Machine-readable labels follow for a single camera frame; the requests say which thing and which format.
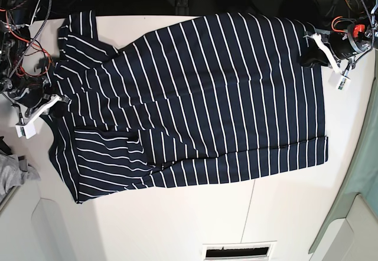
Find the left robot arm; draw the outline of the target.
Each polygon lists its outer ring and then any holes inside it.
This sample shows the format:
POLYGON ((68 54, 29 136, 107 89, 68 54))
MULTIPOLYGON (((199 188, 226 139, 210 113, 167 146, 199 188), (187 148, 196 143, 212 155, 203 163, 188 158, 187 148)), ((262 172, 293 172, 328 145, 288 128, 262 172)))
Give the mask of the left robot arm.
POLYGON ((377 49, 377 0, 332 0, 327 13, 314 25, 336 63, 347 60, 347 68, 354 69, 377 49))

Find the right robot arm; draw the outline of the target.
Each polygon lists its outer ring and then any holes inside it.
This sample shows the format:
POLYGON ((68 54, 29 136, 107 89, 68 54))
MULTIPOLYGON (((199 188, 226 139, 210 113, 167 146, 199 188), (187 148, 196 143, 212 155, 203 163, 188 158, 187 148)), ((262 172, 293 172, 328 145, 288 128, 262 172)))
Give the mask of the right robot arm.
POLYGON ((50 99, 56 59, 38 41, 53 0, 1 0, 1 95, 21 123, 50 99))

